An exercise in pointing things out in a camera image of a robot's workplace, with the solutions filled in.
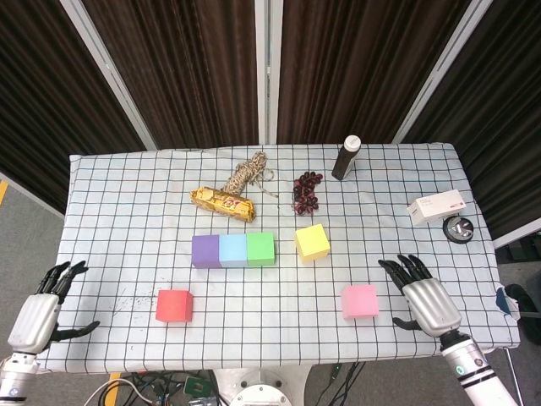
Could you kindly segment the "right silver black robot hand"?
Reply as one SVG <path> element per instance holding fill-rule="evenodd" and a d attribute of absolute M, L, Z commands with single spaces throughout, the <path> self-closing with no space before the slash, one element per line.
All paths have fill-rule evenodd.
<path fill-rule="evenodd" d="M 422 331 L 436 338 L 457 331 L 462 316 L 440 280 L 432 276 L 417 256 L 397 257 L 401 264 L 392 260 L 378 260 L 378 263 L 406 299 L 413 319 L 392 317 L 393 323 L 403 330 Z"/>

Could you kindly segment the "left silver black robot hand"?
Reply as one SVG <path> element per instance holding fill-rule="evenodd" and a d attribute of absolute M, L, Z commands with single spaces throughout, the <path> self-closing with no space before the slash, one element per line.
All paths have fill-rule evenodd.
<path fill-rule="evenodd" d="M 72 282 L 88 270 L 86 261 L 75 265 L 66 261 L 46 272 L 37 290 L 24 302 L 8 337 L 15 353 L 38 355 L 49 349 L 51 343 L 84 337 L 101 324 L 92 321 L 81 328 L 59 329 L 58 317 Z"/>

